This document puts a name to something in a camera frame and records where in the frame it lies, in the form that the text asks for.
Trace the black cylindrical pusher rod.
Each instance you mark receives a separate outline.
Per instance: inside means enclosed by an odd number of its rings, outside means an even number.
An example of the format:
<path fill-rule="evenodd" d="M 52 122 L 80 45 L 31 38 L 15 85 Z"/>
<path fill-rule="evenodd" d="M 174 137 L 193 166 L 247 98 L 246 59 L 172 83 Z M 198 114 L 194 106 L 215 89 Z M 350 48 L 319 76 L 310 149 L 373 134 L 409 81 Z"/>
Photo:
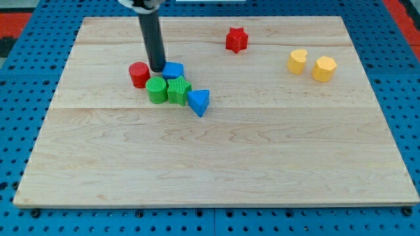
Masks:
<path fill-rule="evenodd" d="M 150 14 L 139 14 L 138 21 L 140 23 L 150 69 L 153 72 L 162 72 L 166 64 L 166 57 L 158 11 Z"/>

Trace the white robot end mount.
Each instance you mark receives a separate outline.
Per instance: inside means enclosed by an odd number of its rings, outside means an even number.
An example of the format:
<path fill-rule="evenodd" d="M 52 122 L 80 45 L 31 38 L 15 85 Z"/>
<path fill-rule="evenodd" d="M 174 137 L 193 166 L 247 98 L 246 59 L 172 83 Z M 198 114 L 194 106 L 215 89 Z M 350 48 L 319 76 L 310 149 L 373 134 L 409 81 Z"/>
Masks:
<path fill-rule="evenodd" d="M 139 14 L 151 14 L 157 11 L 164 0 L 117 0 L 126 8 Z"/>

